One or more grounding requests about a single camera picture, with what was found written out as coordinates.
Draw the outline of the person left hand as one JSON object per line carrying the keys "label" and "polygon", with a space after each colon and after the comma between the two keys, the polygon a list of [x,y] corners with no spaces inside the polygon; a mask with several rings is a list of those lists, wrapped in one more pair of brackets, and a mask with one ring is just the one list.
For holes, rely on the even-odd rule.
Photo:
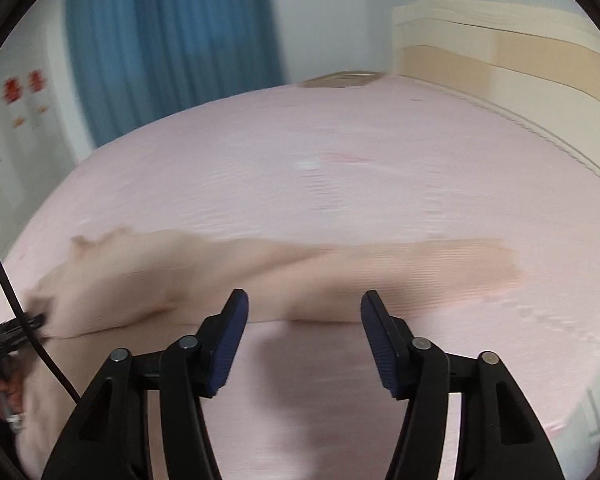
{"label": "person left hand", "polygon": [[0,360],[0,422],[6,422],[14,434],[24,427],[24,365],[19,351]]}

